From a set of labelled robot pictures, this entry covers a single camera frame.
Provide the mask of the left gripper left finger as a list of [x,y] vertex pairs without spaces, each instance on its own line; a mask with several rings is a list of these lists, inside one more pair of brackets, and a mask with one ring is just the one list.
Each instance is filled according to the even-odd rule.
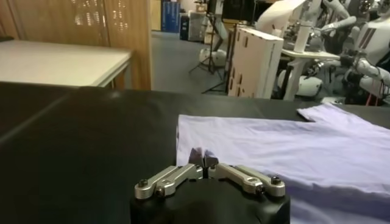
[[142,179],[135,185],[135,198],[146,200],[156,195],[170,197],[186,180],[203,178],[204,156],[200,148],[191,149],[188,164],[184,166],[169,166],[158,174]]

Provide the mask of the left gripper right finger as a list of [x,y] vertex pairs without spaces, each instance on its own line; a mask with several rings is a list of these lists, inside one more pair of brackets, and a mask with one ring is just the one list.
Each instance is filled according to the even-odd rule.
[[231,166],[220,163],[217,157],[209,150],[205,151],[204,164],[210,178],[230,180],[248,194],[267,193],[272,197],[284,197],[286,185],[278,177],[269,177],[255,169],[244,165]]

